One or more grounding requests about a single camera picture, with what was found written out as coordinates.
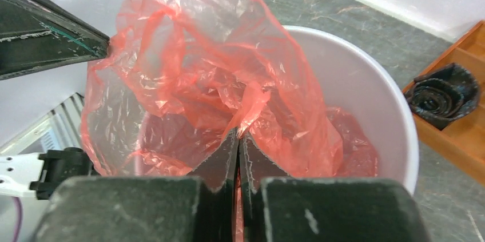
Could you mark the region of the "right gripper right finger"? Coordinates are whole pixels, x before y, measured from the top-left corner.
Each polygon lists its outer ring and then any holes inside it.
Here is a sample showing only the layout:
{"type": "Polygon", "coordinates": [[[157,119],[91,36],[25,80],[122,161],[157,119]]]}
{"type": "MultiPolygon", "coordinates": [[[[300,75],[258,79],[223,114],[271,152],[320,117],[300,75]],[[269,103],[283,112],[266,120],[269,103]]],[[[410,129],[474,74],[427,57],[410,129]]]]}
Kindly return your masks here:
{"type": "Polygon", "coordinates": [[[245,241],[429,241],[409,192],[383,178],[293,178],[239,141],[245,241]]]}

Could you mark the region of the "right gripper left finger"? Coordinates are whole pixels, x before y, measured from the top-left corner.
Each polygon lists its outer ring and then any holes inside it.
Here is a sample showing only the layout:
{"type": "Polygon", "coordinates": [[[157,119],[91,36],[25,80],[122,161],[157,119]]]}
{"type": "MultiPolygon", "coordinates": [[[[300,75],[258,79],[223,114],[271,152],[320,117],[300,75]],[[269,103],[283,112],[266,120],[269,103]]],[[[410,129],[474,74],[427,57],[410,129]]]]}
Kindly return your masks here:
{"type": "Polygon", "coordinates": [[[186,176],[102,177],[81,152],[43,154],[34,241],[235,241],[237,130],[186,176]]]}

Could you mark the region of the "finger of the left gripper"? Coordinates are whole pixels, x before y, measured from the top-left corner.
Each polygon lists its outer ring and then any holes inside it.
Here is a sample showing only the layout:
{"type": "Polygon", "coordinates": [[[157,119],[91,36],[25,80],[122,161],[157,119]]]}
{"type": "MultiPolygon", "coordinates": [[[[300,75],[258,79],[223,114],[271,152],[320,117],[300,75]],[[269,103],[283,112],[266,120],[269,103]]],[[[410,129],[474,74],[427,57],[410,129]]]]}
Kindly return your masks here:
{"type": "Polygon", "coordinates": [[[109,37],[51,0],[1,0],[1,79],[108,54],[109,37]]]}

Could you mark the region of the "grey plastic trash bin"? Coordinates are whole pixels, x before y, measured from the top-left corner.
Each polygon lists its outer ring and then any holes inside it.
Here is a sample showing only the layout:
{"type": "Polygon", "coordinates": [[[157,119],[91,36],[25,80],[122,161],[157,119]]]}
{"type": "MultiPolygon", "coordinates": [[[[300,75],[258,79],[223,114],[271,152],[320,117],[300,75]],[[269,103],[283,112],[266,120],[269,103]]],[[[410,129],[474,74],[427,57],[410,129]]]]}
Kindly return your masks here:
{"type": "Polygon", "coordinates": [[[350,112],[379,156],[378,176],[414,193],[419,171],[418,136],[396,82],[370,55],[320,30],[287,26],[315,72],[328,106],[350,112]]]}

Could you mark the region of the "red translucent trash bag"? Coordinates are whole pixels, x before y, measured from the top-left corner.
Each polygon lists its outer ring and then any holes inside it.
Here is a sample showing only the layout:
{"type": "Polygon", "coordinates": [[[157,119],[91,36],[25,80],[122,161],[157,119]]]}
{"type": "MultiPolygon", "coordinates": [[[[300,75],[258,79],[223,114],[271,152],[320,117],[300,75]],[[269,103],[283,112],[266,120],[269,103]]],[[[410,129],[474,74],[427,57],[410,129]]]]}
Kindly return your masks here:
{"type": "Polygon", "coordinates": [[[202,177],[221,192],[211,241],[241,240],[237,144],[270,176],[376,177],[356,120],[325,105],[302,48],[263,0],[125,0],[88,64],[83,148],[103,176],[202,177]]]}

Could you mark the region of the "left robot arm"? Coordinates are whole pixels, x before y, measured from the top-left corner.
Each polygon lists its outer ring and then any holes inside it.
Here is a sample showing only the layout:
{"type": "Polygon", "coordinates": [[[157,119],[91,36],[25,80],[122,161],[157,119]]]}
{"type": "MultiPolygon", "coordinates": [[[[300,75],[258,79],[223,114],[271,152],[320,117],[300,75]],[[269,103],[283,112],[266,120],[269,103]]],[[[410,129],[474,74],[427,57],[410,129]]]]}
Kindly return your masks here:
{"type": "MultiPolygon", "coordinates": [[[[105,58],[109,37],[50,0],[1,0],[1,79],[105,58]]],[[[69,174],[90,169],[80,149],[1,158],[1,195],[48,199],[69,174]]]]}

